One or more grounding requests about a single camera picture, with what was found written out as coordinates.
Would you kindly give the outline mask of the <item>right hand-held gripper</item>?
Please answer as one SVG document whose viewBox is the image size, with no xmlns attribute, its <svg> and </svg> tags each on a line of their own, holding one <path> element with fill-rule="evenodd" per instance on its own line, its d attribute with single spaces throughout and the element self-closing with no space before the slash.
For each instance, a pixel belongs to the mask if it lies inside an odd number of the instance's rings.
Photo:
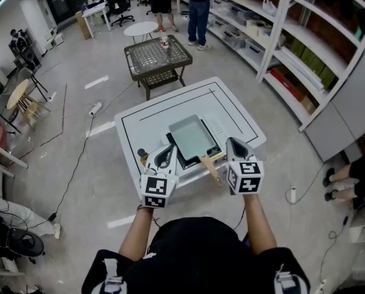
<svg viewBox="0 0 365 294">
<path fill-rule="evenodd" d="M 252 147 L 229 137 L 226 141 L 226 181 L 232 195 L 258 194 L 264 177 L 263 162 Z"/>
</svg>

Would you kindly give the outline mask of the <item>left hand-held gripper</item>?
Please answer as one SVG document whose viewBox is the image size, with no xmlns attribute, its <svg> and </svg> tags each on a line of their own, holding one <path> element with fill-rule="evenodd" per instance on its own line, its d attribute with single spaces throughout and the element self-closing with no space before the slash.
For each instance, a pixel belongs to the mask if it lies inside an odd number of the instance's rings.
<svg viewBox="0 0 365 294">
<path fill-rule="evenodd" d="M 174 143 L 162 146 L 146 158 L 140 177 L 141 204 L 147 208 L 165 208 L 179 181 L 176 174 L 178 149 Z"/>
</svg>

